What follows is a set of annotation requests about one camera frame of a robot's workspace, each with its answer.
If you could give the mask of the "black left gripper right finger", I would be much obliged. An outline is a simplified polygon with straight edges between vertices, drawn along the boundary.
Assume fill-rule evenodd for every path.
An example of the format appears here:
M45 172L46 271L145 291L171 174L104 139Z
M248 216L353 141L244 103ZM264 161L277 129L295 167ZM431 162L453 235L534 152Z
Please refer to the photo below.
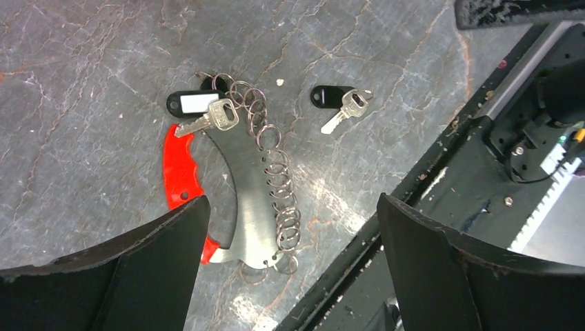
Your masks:
M583 330L584 269L489 244L382 194L377 217L407 330Z

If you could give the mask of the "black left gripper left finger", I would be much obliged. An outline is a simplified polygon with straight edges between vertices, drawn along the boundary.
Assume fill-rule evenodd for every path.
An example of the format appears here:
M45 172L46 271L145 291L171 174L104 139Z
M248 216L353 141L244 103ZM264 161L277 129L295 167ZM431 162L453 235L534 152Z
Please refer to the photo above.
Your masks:
M2 330L182 330L210 220L206 197L91 248L1 271Z

